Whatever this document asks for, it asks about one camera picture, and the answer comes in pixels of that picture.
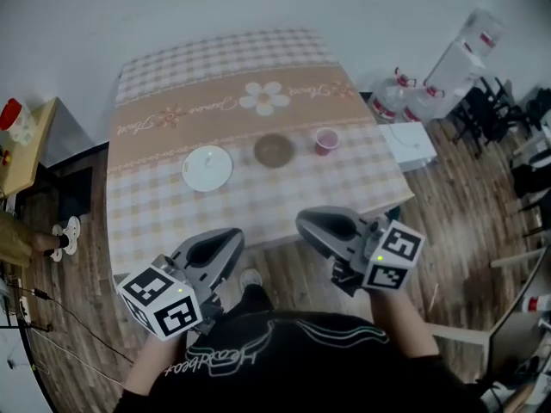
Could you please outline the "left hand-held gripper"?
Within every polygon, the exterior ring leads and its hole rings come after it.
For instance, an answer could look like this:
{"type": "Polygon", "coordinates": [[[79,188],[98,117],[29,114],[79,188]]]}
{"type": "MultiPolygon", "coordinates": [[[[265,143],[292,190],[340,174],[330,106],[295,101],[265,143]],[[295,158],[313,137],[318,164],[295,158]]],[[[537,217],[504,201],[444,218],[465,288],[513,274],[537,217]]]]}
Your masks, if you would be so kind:
{"type": "Polygon", "coordinates": [[[163,342],[187,330],[207,334],[223,313],[215,289],[244,247],[238,228],[203,232],[126,276],[117,290],[133,317],[163,342]]]}

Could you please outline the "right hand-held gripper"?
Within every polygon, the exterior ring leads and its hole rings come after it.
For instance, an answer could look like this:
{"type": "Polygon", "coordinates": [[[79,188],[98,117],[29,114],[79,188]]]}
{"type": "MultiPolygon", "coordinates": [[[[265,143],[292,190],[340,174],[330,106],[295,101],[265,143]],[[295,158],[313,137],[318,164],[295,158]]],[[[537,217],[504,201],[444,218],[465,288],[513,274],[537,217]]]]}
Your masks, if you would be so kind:
{"type": "Polygon", "coordinates": [[[417,267],[425,236],[395,219],[368,222],[342,206],[316,206],[296,218],[300,235],[323,257],[333,257],[331,282],[350,296],[359,289],[398,291],[417,267]]]}

